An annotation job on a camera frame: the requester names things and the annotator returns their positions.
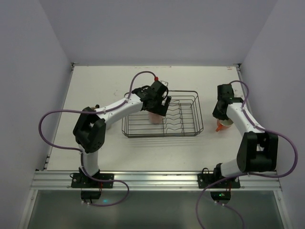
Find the beige plastic tumbler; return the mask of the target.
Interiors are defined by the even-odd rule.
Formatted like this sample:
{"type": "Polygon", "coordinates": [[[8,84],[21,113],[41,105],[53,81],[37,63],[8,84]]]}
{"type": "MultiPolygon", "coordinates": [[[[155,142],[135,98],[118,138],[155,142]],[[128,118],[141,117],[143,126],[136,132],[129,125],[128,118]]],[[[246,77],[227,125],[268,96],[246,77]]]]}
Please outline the beige plastic tumbler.
{"type": "Polygon", "coordinates": [[[112,124],[106,124],[106,129],[109,130],[111,129],[112,124]]]}

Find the orange ceramic mug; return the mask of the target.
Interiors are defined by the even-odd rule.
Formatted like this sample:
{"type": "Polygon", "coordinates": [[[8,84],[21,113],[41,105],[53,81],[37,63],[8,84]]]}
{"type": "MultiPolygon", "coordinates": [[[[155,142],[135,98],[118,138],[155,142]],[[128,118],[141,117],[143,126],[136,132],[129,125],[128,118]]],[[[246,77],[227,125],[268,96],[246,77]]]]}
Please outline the orange ceramic mug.
{"type": "Polygon", "coordinates": [[[234,123],[231,119],[228,119],[228,120],[217,119],[216,124],[217,124],[217,128],[215,131],[219,132],[219,131],[223,131],[223,130],[230,128],[234,123]]]}

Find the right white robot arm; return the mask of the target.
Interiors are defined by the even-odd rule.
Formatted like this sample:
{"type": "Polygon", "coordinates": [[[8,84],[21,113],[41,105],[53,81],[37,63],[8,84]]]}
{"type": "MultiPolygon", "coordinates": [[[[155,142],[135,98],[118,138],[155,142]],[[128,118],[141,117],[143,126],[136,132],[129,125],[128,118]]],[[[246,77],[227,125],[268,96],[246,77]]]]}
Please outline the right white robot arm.
{"type": "Polygon", "coordinates": [[[278,135],[262,130],[255,123],[254,117],[244,106],[244,100],[234,95],[231,84],[217,86],[217,103],[212,115],[217,120],[217,132],[235,125],[242,136],[236,158],[215,166],[215,180],[240,173],[276,169],[278,135]]]}

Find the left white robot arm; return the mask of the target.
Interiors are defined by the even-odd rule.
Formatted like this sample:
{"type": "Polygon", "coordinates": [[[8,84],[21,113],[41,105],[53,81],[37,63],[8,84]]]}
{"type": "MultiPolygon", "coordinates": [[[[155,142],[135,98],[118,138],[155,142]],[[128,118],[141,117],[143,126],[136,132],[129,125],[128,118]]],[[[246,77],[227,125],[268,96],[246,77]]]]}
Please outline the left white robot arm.
{"type": "Polygon", "coordinates": [[[99,173],[98,151],[102,148],[106,129],[124,117],[148,111],[166,116],[171,97],[167,83],[154,81],[152,85],[135,88],[123,99],[106,107],[85,108],[78,118],[73,134],[81,153],[81,171],[89,176],[99,173]]]}

